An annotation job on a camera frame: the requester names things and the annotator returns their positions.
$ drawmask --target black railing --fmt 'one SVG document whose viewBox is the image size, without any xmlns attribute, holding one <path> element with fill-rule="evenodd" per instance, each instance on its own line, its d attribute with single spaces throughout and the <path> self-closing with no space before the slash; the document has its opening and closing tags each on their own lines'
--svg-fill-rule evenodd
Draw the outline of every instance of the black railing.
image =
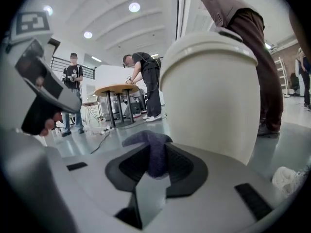
<svg viewBox="0 0 311 233">
<path fill-rule="evenodd" d="M 50 68 L 53 71 L 64 72 L 64 69 L 67 68 L 69 65 L 70 65 L 70 61 L 63 60 L 57 57 L 53 57 L 51 59 Z M 95 72 L 93 69 L 85 67 L 84 65 L 80 65 L 80 64 L 78 65 L 82 66 L 83 77 L 93 79 L 93 80 L 95 79 Z"/>
</svg>

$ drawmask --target white sneaker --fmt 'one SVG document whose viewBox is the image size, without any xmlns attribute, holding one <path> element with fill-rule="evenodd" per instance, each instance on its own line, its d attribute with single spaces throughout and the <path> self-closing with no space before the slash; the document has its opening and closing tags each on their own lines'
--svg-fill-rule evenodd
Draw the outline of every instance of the white sneaker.
<svg viewBox="0 0 311 233">
<path fill-rule="evenodd" d="M 274 184 L 285 196 L 293 194 L 304 182 L 306 172 L 295 172 L 287 167 L 279 167 L 272 178 Z"/>
<path fill-rule="evenodd" d="M 153 121 L 158 120 L 158 119 L 161 119 L 161 118 L 162 118 L 162 117 L 161 117 L 161 114 L 158 115 L 158 116 L 156 116 L 156 117 L 152 116 L 152 117 L 150 117 L 149 119 L 147 119 L 146 122 L 153 122 Z"/>
</svg>

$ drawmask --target brick wall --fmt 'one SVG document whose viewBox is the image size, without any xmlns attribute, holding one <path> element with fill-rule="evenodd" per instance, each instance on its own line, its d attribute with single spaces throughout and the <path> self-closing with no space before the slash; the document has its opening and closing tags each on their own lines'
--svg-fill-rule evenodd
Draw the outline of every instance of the brick wall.
<svg viewBox="0 0 311 233">
<path fill-rule="evenodd" d="M 288 81 L 291 80 L 290 79 L 291 74 L 295 73 L 295 59 L 296 59 L 296 55 L 298 52 L 298 48 L 299 48 L 299 44 L 296 43 L 295 45 L 292 45 L 288 48 L 285 48 L 283 50 L 280 50 L 280 51 L 272 54 L 272 58 L 275 61 L 278 60 L 279 57 L 281 57 L 281 59 L 283 59 L 284 65 L 286 68 L 286 72 L 287 72 Z"/>
</svg>

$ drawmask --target white trash can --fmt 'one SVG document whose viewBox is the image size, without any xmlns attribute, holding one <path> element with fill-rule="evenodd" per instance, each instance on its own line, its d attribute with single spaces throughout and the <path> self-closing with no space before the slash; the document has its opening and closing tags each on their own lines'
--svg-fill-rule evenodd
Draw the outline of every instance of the white trash can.
<svg viewBox="0 0 311 233">
<path fill-rule="evenodd" d="M 160 71 L 173 142 L 248 163 L 260 114 L 257 60 L 243 43 L 191 33 L 164 56 Z"/>
</svg>

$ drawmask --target round light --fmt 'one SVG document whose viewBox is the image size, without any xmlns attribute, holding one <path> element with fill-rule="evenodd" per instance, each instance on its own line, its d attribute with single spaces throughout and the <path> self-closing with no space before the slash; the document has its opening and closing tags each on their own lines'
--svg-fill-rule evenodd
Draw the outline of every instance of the round light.
<svg viewBox="0 0 311 233">
<path fill-rule="evenodd" d="M 44 6 L 43 10 L 47 11 L 49 13 L 49 16 L 51 16 L 53 14 L 53 9 L 50 6 Z"/>
<path fill-rule="evenodd" d="M 130 4 L 130 6 L 128 6 L 128 9 L 130 10 L 130 12 L 137 12 L 138 10 L 140 10 L 140 5 L 137 2 L 133 2 Z"/>
<path fill-rule="evenodd" d="M 85 37 L 86 39 L 90 39 L 90 38 L 92 38 L 92 36 L 93 36 L 93 34 L 92 34 L 91 32 L 89 32 L 89 31 L 86 31 L 86 32 L 84 33 L 84 37 Z"/>
</svg>

